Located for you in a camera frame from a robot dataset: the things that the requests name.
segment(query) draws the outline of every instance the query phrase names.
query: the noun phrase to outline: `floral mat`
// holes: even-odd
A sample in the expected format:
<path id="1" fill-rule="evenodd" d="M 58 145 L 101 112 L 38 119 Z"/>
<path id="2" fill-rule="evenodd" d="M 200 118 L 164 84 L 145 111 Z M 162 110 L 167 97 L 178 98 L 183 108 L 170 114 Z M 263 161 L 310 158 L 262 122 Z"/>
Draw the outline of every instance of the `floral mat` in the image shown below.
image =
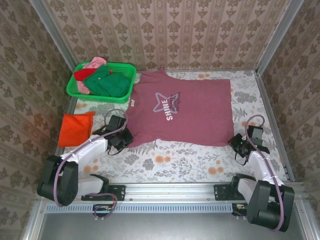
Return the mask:
<path id="1" fill-rule="evenodd" d="M 234 134 L 244 135 L 247 119 L 255 114 L 263 115 L 265 117 L 263 145 L 270 150 L 271 163 L 277 175 L 280 179 L 286 180 L 253 71 L 168 72 L 168 74 L 186 80 L 230 79 Z M 128 104 L 129 101 L 125 104 L 114 104 L 78 99 L 74 113 L 94 111 L 93 132 L 103 126 L 104 114 L 107 111 L 126 110 Z M 252 121 L 253 125 L 261 123 L 259 118 Z M 230 146 L 211 147 L 160 139 L 138 147 L 126 148 L 115 156 L 102 153 L 80 171 L 80 175 L 91 173 L 107 177 L 112 183 L 227 182 L 236 173 L 253 175 L 249 166 L 241 166 L 235 161 L 235 152 Z"/>

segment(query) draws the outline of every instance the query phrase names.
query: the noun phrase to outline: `patterned wallpaper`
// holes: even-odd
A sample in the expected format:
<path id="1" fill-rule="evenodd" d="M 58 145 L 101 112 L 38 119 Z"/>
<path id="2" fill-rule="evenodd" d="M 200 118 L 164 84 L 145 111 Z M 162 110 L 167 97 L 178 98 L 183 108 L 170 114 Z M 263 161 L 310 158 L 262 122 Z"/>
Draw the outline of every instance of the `patterned wallpaper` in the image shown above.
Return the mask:
<path id="1" fill-rule="evenodd" d="M 70 71 L 28 0 L 0 1 L 0 239 L 23 234 L 53 153 Z"/>
<path id="2" fill-rule="evenodd" d="M 304 1 L 262 77 L 296 180 L 320 220 L 319 0 Z"/>
<path id="3" fill-rule="evenodd" d="M 44 0 L 73 58 L 254 69 L 289 0 Z"/>

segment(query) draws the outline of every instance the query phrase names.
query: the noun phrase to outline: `orange cloth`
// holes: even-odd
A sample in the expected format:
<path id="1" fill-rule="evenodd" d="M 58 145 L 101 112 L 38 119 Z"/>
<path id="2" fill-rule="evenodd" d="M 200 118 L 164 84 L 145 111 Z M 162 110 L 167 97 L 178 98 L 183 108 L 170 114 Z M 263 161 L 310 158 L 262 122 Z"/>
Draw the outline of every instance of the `orange cloth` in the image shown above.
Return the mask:
<path id="1" fill-rule="evenodd" d="M 58 146 L 77 147 L 89 139 L 93 125 L 94 111 L 84 114 L 65 114 L 62 120 Z"/>

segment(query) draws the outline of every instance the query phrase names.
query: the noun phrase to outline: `plastic basket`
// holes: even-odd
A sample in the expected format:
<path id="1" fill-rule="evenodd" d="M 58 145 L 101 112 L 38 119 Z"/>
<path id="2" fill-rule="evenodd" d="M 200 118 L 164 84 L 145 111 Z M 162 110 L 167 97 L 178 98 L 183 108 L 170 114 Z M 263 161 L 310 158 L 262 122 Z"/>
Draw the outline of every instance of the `plastic basket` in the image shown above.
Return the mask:
<path id="1" fill-rule="evenodd" d="M 85 64 L 90 63 L 89 61 L 84 61 L 80 63 L 74 71 L 81 70 Z M 96 96 L 89 94 L 81 94 L 78 91 L 77 81 L 75 80 L 74 75 L 72 74 L 68 85 L 66 86 L 66 92 L 71 97 L 76 97 L 84 101 L 94 101 L 94 102 L 107 102 L 107 103 L 115 103 L 115 104 L 125 104 L 132 92 L 132 88 L 134 87 L 134 82 L 136 78 L 137 70 L 134 66 L 127 63 L 115 63 L 108 62 L 106 64 L 109 70 L 112 70 L 114 73 L 123 73 L 128 79 L 131 79 L 130 87 L 128 93 L 123 97 L 112 97 L 112 96 Z"/>

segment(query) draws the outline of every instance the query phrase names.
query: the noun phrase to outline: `purple cable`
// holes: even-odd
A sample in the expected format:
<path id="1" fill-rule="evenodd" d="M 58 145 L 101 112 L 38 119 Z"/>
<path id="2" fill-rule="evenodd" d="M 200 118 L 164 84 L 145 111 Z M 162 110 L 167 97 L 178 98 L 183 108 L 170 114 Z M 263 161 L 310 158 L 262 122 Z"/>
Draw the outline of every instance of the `purple cable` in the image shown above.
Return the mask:
<path id="1" fill-rule="evenodd" d="M 76 154 L 77 152 L 79 152 L 81 149 L 83 149 L 84 147 L 86 147 L 87 145 L 93 143 L 94 141 L 98 140 L 98 139 L 101 139 L 101 138 L 104 138 L 106 136 L 109 136 L 109 135 L 112 135 L 112 134 L 115 134 L 117 132 L 120 132 L 122 130 L 124 130 L 128 124 L 128 115 L 126 114 L 125 111 L 123 111 L 122 109 L 112 109 L 110 111 L 108 111 L 105 115 L 104 115 L 104 124 L 106 124 L 106 117 L 108 114 L 110 114 L 111 112 L 114 112 L 114 111 L 120 111 L 120 112 L 123 112 L 124 114 L 124 117 L 125 117 L 125 122 L 124 122 L 124 125 L 122 127 L 120 127 L 119 129 L 117 130 L 114 130 L 114 131 L 111 131 L 111 132 L 108 132 L 106 134 L 103 134 L 101 136 L 97 136 L 95 138 L 93 138 L 91 141 L 87 141 L 85 144 L 83 144 L 82 146 L 80 146 L 79 148 L 77 148 L 76 150 L 74 150 L 72 153 L 70 153 L 68 156 L 65 157 L 65 159 L 60 163 L 56 173 L 55 173 L 55 177 L 54 177 L 54 182 L 53 182 L 53 199 L 54 199 L 54 202 L 55 204 L 58 206 L 58 207 L 63 207 L 59 201 L 58 201 L 58 195 L 57 195 L 57 185 L 58 185 L 58 179 L 59 179 L 59 174 L 61 173 L 61 170 L 62 170 L 62 167 L 64 166 L 64 164 L 67 162 L 67 160 L 69 158 L 71 158 L 74 154 Z"/>
<path id="2" fill-rule="evenodd" d="M 88 196 L 93 196 L 93 197 L 99 197 L 99 196 L 112 196 L 114 198 L 114 205 L 111 208 L 111 210 L 108 212 L 107 215 L 104 216 L 104 218 L 107 218 L 108 216 L 110 216 L 110 214 L 116 209 L 117 203 L 118 203 L 118 198 L 116 195 L 114 195 L 113 193 L 92 193 L 92 194 L 88 194 Z M 102 206 L 96 206 L 94 208 L 94 212 L 93 215 L 98 218 L 97 216 L 97 210 L 102 208 Z"/>
<path id="3" fill-rule="evenodd" d="M 281 196 L 281 193 L 280 193 L 280 188 L 278 186 L 278 182 L 277 182 L 277 179 L 276 179 L 276 175 L 275 173 L 272 171 L 271 169 L 271 166 L 267 160 L 267 158 L 265 157 L 265 155 L 257 148 L 256 145 L 254 145 L 254 143 L 251 141 L 249 135 L 248 135 L 248 125 L 249 125 L 249 122 L 250 120 L 252 120 L 253 118 L 255 117 L 260 117 L 262 118 L 262 124 L 259 126 L 259 127 L 262 127 L 265 123 L 265 118 L 264 116 L 260 115 L 260 114 L 257 114 L 257 115 L 253 115 L 251 116 L 248 121 L 246 121 L 246 124 L 245 124 L 245 136 L 246 136 L 246 139 L 248 140 L 248 142 L 254 147 L 254 149 L 261 155 L 261 157 L 263 157 L 263 160 L 265 161 L 266 163 L 266 166 L 269 170 L 269 173 L 271 174 L 271 177 L 273 178 L 273 182 L 274 182 L 274 185 L 275 185 L 275 189 L 276 189 L 276 193 L 278 195 L 278 199 L 279 199 L 279 204 L 280 204 L 280 221 L 279 221 L 279 224 L 278 226 L 275 228 L 275 229 L 272 229 L 272 231 L 279 231 L 280 228 L 282 227 L 282 224 L 284 223 L 284 203 L 282 201 L 282 196 Z"/>

